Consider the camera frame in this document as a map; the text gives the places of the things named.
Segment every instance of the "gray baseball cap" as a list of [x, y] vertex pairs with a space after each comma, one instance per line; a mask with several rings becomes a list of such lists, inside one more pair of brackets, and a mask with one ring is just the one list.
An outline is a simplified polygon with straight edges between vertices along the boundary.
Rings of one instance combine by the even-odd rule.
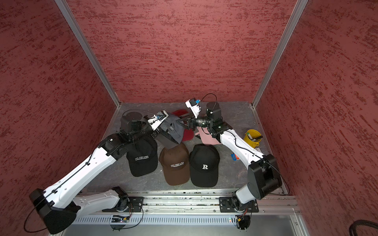
[[160, 128], [167, 131], [177, 143], [181, 143], [184, 136], [184, 127], [179, 125], [176, 120], [180, 118], [168, 113], [168, 117], [161, 123]]

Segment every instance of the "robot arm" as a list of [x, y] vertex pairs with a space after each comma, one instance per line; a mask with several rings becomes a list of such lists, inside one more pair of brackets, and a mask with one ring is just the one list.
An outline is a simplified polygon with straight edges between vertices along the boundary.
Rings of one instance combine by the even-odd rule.
[[167, 117], [166, 111], [161, 111], [148, 119], [147, 128], [141, 130], [142, 122], [136, 121], [141, 119], [141, 114], [127, 114], [122, 117], [121, 131], [106, 137], [75, 169], [45, 190], [34, 190], [29, 198], [49, 232], [59, 233], [76, 218], [99, 210], [114, 207], [117, 211], [126, 210], [129, 198], [120, 187], [86, 197], [76, 195], [102, 170], [127, 153], [135, 141], [151, 135]]
[[248, 202], [262, 199], [282, 185], [278, 165], [273, 155], [264, 155], [249, 146], [232, 127], [223, 121], [217, 102], [206, 105], [206, 116], [198, 117], [201, 111], [200, 101], [195, 98], [186, 102], [193, 111], [195, 118], [182, 118], [177, 122], [187, 129], [197, 126], [208, 128], [213, 138], [234, 152], [248, 169], [248, 183], [233, 193], [233, 207], [240, 211], [247, 207]]

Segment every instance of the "black mounting plate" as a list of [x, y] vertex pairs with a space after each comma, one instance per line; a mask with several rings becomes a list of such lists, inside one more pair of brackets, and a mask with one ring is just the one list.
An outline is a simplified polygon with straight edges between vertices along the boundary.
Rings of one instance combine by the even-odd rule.
[[[220, 197], [219, 198], [219, 208], [220, 212], [237, 212], [231, 205], [230, 197]], [[248, 203], [247, 212], [258, 212], [259, 207], [257, 206], [257, 201], [253, 200]]]
[[[130, 200], [131, 204], [133, 204], [133, 212], [141, 212], [142, 211], [142, 209], [140, 207], [138, 207], [138, 206], [142, 206], [143, 205], [144, 197], [129, 197], [129, 200]], [[113, 207], [111, 209], [103, 209], [102, 211], [103, 212], [117, 212], [117, 213], [120, 213], [119, 211], [116, 210], [116, 207]]]

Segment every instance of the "baseball cap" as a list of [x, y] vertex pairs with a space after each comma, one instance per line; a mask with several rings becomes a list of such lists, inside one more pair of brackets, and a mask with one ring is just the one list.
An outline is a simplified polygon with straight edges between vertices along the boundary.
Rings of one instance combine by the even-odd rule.
[[183, 143], [171, 149], [164, 148], [160, 153], [159, 161], [167, 184], [180, 185], [188, 182], [189, 151]]
[[162, 130], [160, 127], [156, 129], [159, 133], [155, 137], [155, 140], [159, 141], [165, 148], [174, 148], [178, 145], [176, 140], [167, 132]]
[[150, 137], [144, 137], [136, 141], [127, 152], [131, 174], [135, 177], [154, 172], [158, 166], [158, 145]]
[[[173, 115], [178, 116], [178, 117], [188, 114], [188, 113], [189, 112], [185, 109], [180, 109], [180, 110], [172, 112]], [[183, 139], [181, 141], [188, 141], [188, 140], [192, 140], [193, 138], [194, 138], [194, 131], [184, 129]]]
[[213, 145], [195, 145], [189, 156], [192, 183], [197, 187], [214, 187], [218, 182], [219, 161], [219, 153]]
[[168, 117], [160, 125], [160, 128], [164, 131], [167, 131], [168, 134], [170, 134], [177, 143], [181, 143], [185, 129], [176, 122], [176, 120], [179, 119], [179, 117], [173, 115], [172, 113], [168, 113]]
[[202, 127], [197, 127], [198, 132], [196, 135], [200, 135], [201, 141], [205, 145], [215, 145], [215, 144], [220, 144], [220, 142], [213, 138], [210, 134], [210, 131], [208, 128], [202, 128]]

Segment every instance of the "enclosure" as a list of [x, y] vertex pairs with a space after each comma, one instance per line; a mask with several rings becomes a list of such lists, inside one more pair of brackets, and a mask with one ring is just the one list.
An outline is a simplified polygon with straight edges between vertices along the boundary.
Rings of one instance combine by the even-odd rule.
[[[57, 182], [119, 132], [125, 111], [171, 113], [208, 93], [216, 100], [206, 96], [202, 114], [217, 101], [240, 137], [258, 130], [259, 150], [277, 159], [284, 180], [257, 201], [251, 227], [240, 234], [348, 235], [355, 220], [377, 222], [377, 8], [377, 1], [352, 0], [4, 1], [2, 235], [28, 235], [29, 194]], [[191, 153], [202, 141], [183, 143]], [[159, 156], [164, 146], [157, 145]], [[144, 196], [151, 220], [130, 234], [198, 234], [194, 226], [237, 234], [218, 198], [247, 184], [247, 169], [225, 145], [215, 148], [213, 187], [191, 180], [171, 186], [160, 163], [134, 177], [124, 156], [81, 194], [120, 186], [131, 197]], [[77, 220], [61, 235], [111, 233], [96, 222]], [[27, 227], [45, 226], [33, 212]]]

